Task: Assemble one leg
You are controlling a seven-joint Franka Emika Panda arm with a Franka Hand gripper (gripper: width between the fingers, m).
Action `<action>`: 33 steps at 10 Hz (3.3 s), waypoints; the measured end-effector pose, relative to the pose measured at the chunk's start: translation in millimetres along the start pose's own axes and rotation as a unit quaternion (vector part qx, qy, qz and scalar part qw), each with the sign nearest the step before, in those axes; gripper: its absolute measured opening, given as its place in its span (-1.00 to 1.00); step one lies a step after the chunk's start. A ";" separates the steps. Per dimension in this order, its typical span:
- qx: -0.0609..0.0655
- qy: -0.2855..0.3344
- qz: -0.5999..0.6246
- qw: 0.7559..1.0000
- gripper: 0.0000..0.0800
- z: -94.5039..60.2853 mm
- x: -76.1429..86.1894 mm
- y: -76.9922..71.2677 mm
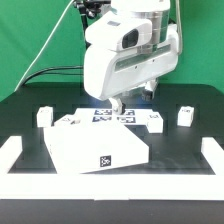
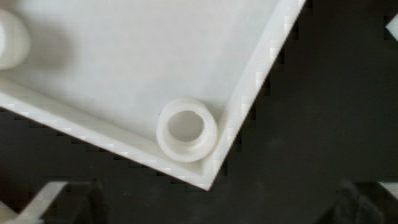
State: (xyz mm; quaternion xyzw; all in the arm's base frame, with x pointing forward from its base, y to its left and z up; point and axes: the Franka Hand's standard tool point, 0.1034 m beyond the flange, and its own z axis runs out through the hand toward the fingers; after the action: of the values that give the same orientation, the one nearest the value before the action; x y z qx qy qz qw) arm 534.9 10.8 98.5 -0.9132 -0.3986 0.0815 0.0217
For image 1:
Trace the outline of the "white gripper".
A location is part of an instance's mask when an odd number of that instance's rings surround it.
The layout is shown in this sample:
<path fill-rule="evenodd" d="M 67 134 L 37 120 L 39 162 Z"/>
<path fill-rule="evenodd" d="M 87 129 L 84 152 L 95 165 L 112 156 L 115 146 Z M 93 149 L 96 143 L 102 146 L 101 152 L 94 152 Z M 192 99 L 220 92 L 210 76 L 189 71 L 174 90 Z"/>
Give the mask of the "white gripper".
<path fill-rule="evenodd" d="M 166 41 L 152 55 L 138 54 L 136 49 L 116 53 L 90 46 L 84 59 L 84 88 L 99 100 L 110 98 L 113 112 L 122 115 L 126 105 L 120 98 L 112 97 L 147 82 L 142 99 L 152 100 L 158 85 L 153 79 L 175 69 L 178 44 L 178 34 L 169 31 Z"/>

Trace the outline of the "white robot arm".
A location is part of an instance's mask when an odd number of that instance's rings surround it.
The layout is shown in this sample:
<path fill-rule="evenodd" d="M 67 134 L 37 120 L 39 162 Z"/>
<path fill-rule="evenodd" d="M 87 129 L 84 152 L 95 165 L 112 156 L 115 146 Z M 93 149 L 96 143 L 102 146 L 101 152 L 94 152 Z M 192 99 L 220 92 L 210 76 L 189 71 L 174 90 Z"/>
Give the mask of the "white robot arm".
<path fill-rule="evenodd" d="M 110 10 L 85 31 L 84 88 L 109 100 L 117 114 L 120 97 L 143 88 L 153 97 L 158 78 L 175 69 L 182 53 L 181 23 L 169 22 L 170 0 L 111 0 Z"/>

